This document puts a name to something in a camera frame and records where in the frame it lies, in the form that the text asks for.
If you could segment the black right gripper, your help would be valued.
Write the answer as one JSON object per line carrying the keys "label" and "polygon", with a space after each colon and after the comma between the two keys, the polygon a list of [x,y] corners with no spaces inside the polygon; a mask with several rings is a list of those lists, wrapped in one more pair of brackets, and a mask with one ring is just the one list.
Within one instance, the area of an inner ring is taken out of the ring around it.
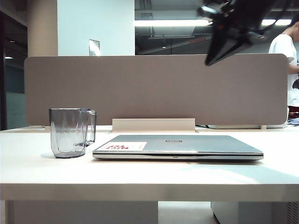
{"label": "black right gripper", "polygon": [[275,5],[274,0],[204,0],[197,15],[212,23],[212,40],[205,62],[211,66],[250,48],[252,36],[263,38],[270,27],[262,20]]}

